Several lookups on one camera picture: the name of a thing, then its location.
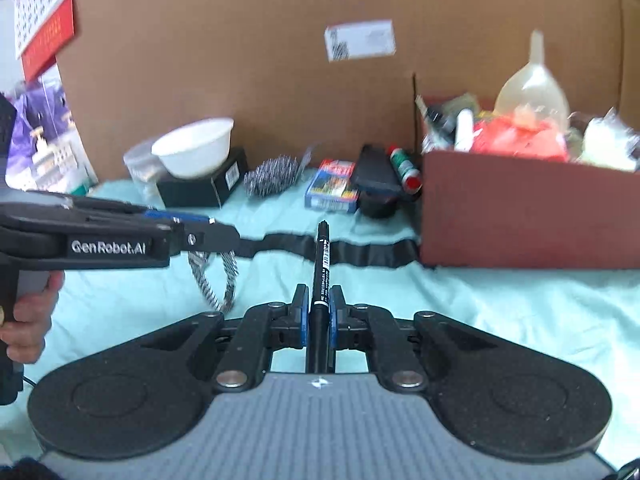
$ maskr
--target black marker pen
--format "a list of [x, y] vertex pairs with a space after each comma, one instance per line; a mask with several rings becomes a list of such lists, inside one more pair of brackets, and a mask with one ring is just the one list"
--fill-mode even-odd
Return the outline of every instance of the black marker pen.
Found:
[[329, 330], [329, 224], [324, 220], [318, 224], [314, 286], [308, 313], [308, 335], [306, 345], [306, 373], [325, 374], [330, 371]]

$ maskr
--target red calendar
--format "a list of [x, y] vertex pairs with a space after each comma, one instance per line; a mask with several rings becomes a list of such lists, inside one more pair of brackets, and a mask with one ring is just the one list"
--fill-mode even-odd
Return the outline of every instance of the red calendar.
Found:
[[36, 79], [74, 36], [73, 0], [15, 0], [15, 53], [24, 78]]

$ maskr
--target white bowl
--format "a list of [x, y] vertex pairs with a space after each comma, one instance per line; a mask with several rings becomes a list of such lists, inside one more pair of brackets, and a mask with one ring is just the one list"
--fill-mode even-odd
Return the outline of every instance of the white bowl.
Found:
[[233, 119], [205, 119], [160, 137], [151, 147], [177, 178], [197, 178], [220, 167], [229, 155]]

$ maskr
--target light blue fabric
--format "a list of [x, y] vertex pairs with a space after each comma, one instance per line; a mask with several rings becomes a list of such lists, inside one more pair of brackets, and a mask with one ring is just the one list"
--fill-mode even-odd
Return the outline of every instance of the light blue fabric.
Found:
[[[365, 244], [415, 237], [409, 217], [385, 221], [360, 214], [322, 213], [303, 208], [303, 188], [267, 200], [250, 200], [238, 190], [221, 210], [194, 210], [234, 224], [243, 237], [293, 232], [314, 235], [330, 224], [332, 240]], [[132, 183], [104, 184], [105, 198], [140, 202]], [[292, 254], [259, 253], [239, 260], [238, 293], [232, 316], [267, 301], [289, 301], [297, 283], [310, 284], [313, 265]], [[222, 294], [224, 273], [216, 260], [208, 271]], [[614, 415], [600, 446], [614, 466], [640, 456], [640, 272], [574, 272], [481, 269], [396, 270], [332, 266], [349, 303], [384, 306], [410, 319], [435, 310], [481, 330], [577, 364], [609, 389]], [[41, 360], [26, 369], [32, 380], [65, 363], [124, 342], [202, 311], [205, 303], [186, 257], [169, 269], [68, 272], [66, 285]], [[342, 352], [339, 371], [364, 371], [364, 356]], [[281, 351], [274, 369], [302, 371], [304, 354]], [[0, 443], [14, 457], [39, 453], [26, 418], [27, 394], [0, 408]]]

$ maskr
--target cardboard backdrop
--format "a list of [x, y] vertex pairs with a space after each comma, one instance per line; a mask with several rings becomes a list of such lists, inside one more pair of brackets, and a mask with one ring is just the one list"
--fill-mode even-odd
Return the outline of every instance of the cardboard backdrop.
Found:
[[[211, 116], [236, 120], [232, 143], [252, 166], [318, 141], [316, 158], [353, 160], [364, 142], [413, 145], [412, 74], [424, 94], [495, 98], [526, 63], [534, 28], [573, 110], [622, 105], [640, 128], [639, 9], [640, 0], [76, 0], [78, 36], [58, 63], [101, 179], [127, 175], [122, 155], [137, 142]], [[367, 20], [392, 20], [396, 54], [329, 62], [325, 28]]]

